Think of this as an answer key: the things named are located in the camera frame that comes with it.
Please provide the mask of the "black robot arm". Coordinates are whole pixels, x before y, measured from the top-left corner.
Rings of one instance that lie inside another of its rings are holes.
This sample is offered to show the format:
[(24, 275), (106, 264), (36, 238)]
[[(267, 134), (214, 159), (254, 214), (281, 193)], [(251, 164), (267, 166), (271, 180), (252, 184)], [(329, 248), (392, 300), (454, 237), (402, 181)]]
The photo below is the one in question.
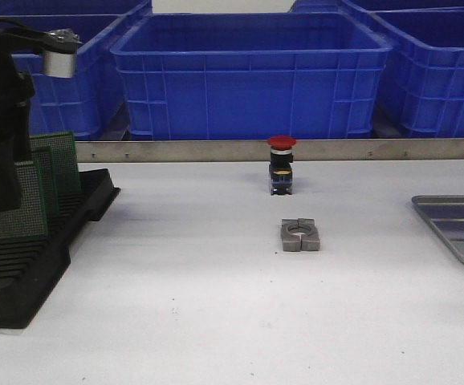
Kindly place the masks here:
[(15, 163), (31, 158), (29, 115), (35, 94), (31, 76), (18, 71), (12, 54), (31, 50), (43, 57), (43, 74), (70, 78), (75, 73), (79, 36), (70, 29), (48, 32), (14, 20), (0, 29), (0, 213), (21, 205)]

